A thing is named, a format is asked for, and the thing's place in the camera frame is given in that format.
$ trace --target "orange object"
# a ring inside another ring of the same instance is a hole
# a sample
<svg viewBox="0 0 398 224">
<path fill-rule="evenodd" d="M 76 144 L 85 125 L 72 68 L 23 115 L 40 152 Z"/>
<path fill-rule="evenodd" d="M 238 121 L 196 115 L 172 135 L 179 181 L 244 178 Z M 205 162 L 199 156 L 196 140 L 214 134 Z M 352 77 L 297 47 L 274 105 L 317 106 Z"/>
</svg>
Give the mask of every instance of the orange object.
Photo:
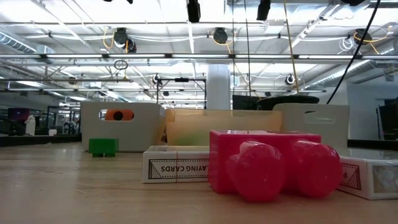
<svg viewBox="0 0 398 224">
<path fill-rule="evenodd" d="M 134 118 L 134 112 L 129 109 L 109 109 L 106 111 L 106 121 L 130 121 Z"/>
</svg>

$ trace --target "pink toy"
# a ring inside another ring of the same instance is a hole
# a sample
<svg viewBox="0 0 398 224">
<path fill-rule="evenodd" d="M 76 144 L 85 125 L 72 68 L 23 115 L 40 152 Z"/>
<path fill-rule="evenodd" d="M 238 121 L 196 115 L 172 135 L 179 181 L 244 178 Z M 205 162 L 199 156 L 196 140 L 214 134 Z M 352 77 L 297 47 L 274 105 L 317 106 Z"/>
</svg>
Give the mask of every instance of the pink toy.
<svg viewBox="0 0 398 224">
<path fill-rule="evenodd" d="M 268 201 L 295 192 L 325 197 L 341 182 L 340 158 L 316 134 L 211 131 L 208 180 L 218 193 Z"/>
</svg>

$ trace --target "pink box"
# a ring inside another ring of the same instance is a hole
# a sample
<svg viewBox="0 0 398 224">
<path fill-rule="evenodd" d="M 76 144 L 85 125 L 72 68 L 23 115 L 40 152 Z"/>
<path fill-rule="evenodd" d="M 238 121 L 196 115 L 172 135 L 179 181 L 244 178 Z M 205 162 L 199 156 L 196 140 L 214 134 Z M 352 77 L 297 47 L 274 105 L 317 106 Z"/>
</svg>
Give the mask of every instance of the pink box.
<svg viewBox="0 0 398 224">
<path fill-rule="evenodd" d="M 287 164 L 286 182 L 289 183 L 289 157 L 291 145 L 297 140 L 321 143 L 321 136 L 303 133 L 270 133 L 267 131 L 210 131 L 210 155 L 208 181 L 218 193 L 237 192 L 226 170 L 226 160 L 239 154 L 239 147 L 245 141 L 257 141 L 277 148 Z"/>
</svg>

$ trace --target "table surface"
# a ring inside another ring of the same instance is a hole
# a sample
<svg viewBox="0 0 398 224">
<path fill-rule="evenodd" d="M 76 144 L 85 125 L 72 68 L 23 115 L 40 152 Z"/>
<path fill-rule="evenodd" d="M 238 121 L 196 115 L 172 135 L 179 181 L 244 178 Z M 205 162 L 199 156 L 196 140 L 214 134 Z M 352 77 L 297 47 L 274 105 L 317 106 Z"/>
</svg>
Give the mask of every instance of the table surface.
<svg viewBox="0 0 398 224">
<path fill-rule="evenodd" d="M 92 158 L 80 143 L 0 148 L 0 223 L 396 223 L 398 200 L 336 191 L 246 203 L 208 183 L 142 184 L 140 153 Z"/>
</svg>

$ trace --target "white column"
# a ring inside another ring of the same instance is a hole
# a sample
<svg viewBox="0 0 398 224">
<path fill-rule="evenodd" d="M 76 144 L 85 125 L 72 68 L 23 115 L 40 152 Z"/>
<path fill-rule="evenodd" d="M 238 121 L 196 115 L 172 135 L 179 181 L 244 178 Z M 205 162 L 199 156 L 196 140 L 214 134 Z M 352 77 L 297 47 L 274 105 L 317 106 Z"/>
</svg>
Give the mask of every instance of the white column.
<svg viewBox="0 0 398 224">
<path fill-rule="evenodd" d="M 208 65 L 207 109 L 229 110 L 231 108 L 231 74 L 227 65 Z"/>
</svg>

